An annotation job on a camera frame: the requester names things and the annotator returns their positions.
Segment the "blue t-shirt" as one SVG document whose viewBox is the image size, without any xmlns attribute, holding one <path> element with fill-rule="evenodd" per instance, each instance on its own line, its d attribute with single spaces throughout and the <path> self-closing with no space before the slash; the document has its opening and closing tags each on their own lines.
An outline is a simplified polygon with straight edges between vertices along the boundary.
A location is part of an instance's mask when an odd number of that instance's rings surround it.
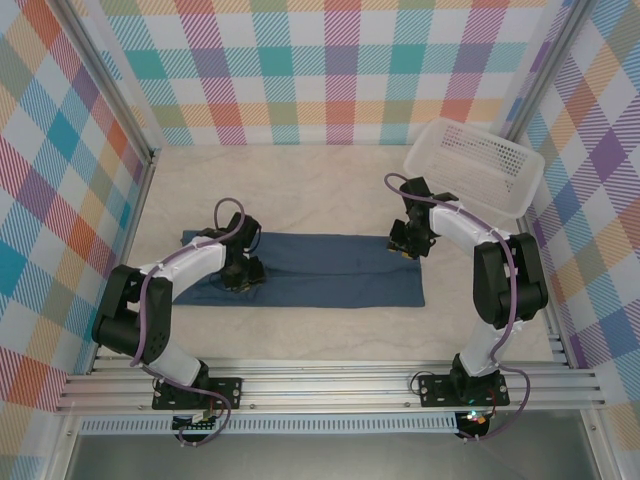
<svg viewBox="0 0 640 480">
<path fill-rule="evenodd" d="M 181 306 L 359 309 L 425 305 L 421 264 L 387 249 L 384 236 L 265 232 L 255 251 L 265 282 L 244 292 L 210 274 Z"/>
</svg>

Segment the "white perforated plastic basket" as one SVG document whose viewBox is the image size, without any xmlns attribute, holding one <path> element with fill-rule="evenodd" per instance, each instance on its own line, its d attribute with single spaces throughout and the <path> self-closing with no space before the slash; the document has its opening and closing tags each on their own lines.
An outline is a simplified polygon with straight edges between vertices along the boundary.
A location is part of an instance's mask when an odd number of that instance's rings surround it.
<svg viewBox="0 0 640 480">
<path fill-rule="evenodd" d="M 539 153 L 487 131 L 447 118 L 429 122 L 403 168 L 412 177 L 504 217 L 522 217 L 540 184 Z"/>
</svg>

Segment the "small black controller board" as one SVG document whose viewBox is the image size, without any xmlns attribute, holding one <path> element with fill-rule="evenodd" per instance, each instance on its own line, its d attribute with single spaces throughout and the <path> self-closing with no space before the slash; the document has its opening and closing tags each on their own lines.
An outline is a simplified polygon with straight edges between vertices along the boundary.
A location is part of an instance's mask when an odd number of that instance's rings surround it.
<svg viewBox="0 0 640 480">
<path fill-rule="evenodd" d="M 179 431 L 213 431 L 217 428 L 218 417 L 215 415 L 206 416 L 204 414 L 175 415 L 172 417 L 171 429 Z"/>
<path fill-rule="evenodd" d="M 456 414 L 458 429 L 469 432 L 471 430 L 487 430 L 493 414 L 489 411 L 471 410 Z"/>
</svg>

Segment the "grey metal sheet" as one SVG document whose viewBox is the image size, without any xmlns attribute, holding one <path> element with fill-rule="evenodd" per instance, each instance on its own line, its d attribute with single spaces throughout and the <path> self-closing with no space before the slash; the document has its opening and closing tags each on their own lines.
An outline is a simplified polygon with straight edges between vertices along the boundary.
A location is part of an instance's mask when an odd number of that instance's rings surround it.
<svg viewBox="0 0 640 480">
<path fill-rule="evenodd" d="M 463 444 L 447 435 L 83 436 L 65 480 L 600 480 L 589 453 Z"/>
</svg>

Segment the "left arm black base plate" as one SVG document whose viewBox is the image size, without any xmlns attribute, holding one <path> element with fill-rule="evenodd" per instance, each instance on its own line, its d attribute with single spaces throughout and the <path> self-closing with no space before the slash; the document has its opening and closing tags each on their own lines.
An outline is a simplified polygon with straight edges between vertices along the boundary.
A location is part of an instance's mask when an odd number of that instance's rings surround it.
<svg viewBox="0 0 640 480">
<path fill-rule="evenodd" d="M 220 410 L 222 398 L 232 410 L 240 407 L 243 380 L 239 377 L 208 377 L 193 386 L 179 385 L 170 380 L 153 383 L 153 410 Z"/>
</svg>

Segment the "aluminium side rail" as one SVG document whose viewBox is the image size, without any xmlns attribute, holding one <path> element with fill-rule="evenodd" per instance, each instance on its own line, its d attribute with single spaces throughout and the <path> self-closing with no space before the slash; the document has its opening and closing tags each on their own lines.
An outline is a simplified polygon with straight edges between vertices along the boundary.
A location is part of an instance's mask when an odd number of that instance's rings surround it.
<svg viewBox="0 0 640 480">
<path fill-rule="evenodd" d="M 510 347 L 509 358 L 526 365 L 547 368 L 572 368 L 571 354 L 565 346 L 551 280 L 543 271 L 548 290 L 548 303 L 533 320 L 524 324 Z"/>
<path fill-rule="evenodd" d="M 85 362 L 82 370 L 83 375 L 90 375 L 93 372 L 93 365 L 98 355 L 98 350 L 101 347 L 101 344 L 97 341 L 98 332 L 103 323 L 105 314 L 110 310 L 110 308 L 106 306 L 106 301 L 112 297 L 112 295 L 109 293 L 109 291 L 111 290 L 111 286 L 114 284 L 114 281 L 112 280 L 112 273 L 120 265 L 126 264 L 129 259 L 155 171 L 156 165 L 154 163 L 146 165 L 143 169 L 143 177 L 140 184 L 139 194 L 127 224 L 122 251 L 118 259 L 116 260 L 113 269 L 110 271 L 110 275 L 106 281 L 104 291 L 100 297 L 100 303 L 95 320 L 90 330 L 91 347 L 89 350 L 88 359 Z"/>
</svg>

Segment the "long aluminium mounting rail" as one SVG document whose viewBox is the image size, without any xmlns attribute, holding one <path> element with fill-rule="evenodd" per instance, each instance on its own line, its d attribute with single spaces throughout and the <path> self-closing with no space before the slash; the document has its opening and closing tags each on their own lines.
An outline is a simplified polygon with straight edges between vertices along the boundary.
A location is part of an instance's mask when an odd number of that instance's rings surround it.
<svg viewBox="0 0 640 480">
<path fill-rule="evenodd" d="M 448 362 L 210 359 L 214 376 L 243 380 L 239 411 L 257 413 L 399 413 L 419 410 L 411 377 L 445 374 Z M 605 395 L 591 370 L 556 362 L 517 362 L 505 373 L 510 410 L 602 408 Z M 152 379 L 124 357 L 100 356 L 92 370 L 72 375 L 60 414 L 148 414 Z"/>
</svg>

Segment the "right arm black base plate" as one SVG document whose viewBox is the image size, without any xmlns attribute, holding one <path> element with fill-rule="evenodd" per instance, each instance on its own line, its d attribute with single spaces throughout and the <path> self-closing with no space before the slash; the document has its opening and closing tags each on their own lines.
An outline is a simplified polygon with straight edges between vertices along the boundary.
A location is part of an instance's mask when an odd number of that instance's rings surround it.
<svg viewBox="0 0 640 480">
<path fill-rule="evenodd" d="M 453 380 L 450 375 L 418 377 L 422 407 L 508 406 L 509 392 L 499 372 L 469 380 Z"/>
</svg>

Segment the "aluminium frame post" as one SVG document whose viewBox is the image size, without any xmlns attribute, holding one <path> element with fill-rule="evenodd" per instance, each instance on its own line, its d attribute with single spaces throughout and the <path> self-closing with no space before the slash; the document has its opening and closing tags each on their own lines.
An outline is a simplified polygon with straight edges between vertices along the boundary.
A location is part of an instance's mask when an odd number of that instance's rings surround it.
<svg viewBox="0 0 640 480">
<path fill-rule="evenodd" d="M 490 131 L 519 141 L 599 0 L 548 0 Z"/>
<path fill-rule="evenodd" d="M 155 166 L 156 149 L 145 139 L 142 129 L 131 113 L 119 87 L 111 75 L 99 49 L 94 45 L 71 0 L 45 0 L 53 14 L 69 36 L 85 68 L 94 80 L 100 93 L 105 97 L 114 116 L 120 122 L 127 138 L 143 159 L 146 166 Z"/>
</svg>

